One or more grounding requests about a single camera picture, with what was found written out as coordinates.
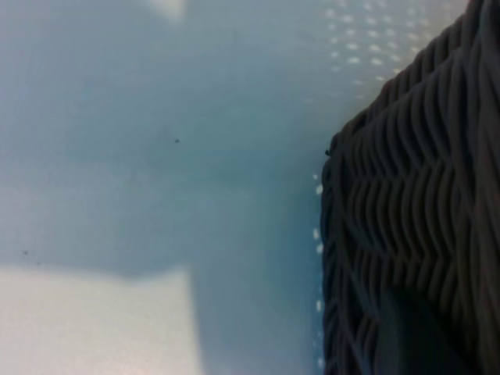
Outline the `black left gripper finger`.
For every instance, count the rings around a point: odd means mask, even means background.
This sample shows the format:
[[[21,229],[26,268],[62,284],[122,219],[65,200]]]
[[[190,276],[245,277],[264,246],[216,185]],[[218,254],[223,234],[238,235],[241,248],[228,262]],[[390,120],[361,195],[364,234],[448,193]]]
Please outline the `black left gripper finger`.
[[[379,374],[469,374],[429,306],[383,300],[377,340]]]

